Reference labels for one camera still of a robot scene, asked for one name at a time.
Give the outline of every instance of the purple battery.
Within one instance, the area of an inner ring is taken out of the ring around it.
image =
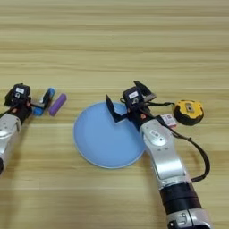
[[[66,100],[67,96],[65,94],[61,94],[60,97],[54,102],[54,104],[48,109],[49,114],[51,116],[55,116]]]

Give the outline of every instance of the light blue plate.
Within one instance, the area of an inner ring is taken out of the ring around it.
[[[115,111],[126,113],[122,104],[114,103]],[[91,164],[104,168],[122,168],[137,161],[145,145],[137,129],[128,120],[115,123],[106,103],[84,110],[73,127],[75,145]]]

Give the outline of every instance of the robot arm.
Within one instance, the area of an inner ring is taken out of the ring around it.
[[[212,229],[207,212],[201,208],[191,178],[174,149],[173,134],[156,119],[141,125],[167,214],[169,229]]]
[[[13,143],[21,132],[21,121],[18,117],[5,114],[0,119],[0,174],[5,170],[12,154]]]
[[[192,181],[198,182],[209,173],[208,156],[195,142],[170,128],[163,126],[148,108],[149,101],[156,97],[145,85],[135,81],[136,87],[123,92],[123,102],[127,114],[116,113],[115,107],[106,95],[106,105],[116,123],[128,118],[140,132],[151,157],[158,189],[167,215],[168,229],[213,229],[207,212],[201,207],[199,198],[192,186]],[[203,156],[206,171],[202,176],[191,179],[174,149],[173,137],[186,139],[192,143]]]

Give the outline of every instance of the wood grain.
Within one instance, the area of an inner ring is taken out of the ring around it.
[[[80,112],[106,93],[118,100],[133,80],[157,101],[203,103],[202,123],[178,130],[208,152],[211,174],[195,188],[215,228],[228,228],[228,16],[223,0],[1,0],[1,104],[17,82],[35,98],[52,86],[68,101],[57,117],[24,126],[0,181],[0,228],[165,228],[147,156],[109,171],[83,160],[72,141]],[[194,149],[176,147],[191,175],[201,173]]]

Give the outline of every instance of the wooden table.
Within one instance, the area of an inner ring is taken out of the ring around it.
[[[165,212],[144,156],[105,170],[76,151],[72,126],[82,109],[133,80],[158,102],[200,100],[204,120],[177,131],[192,136],[212,163],[195,184],[216,229],[229,226],[229,2],[1,0],[0,98],[24,82],[39,98],[50,86],[68,95],[60,113],[31,117],[0,180],[3,229],[165,228]],[[166,114],[171,107],[154,108]],[[192,146],[176,141],[191,175],[203,172]]]

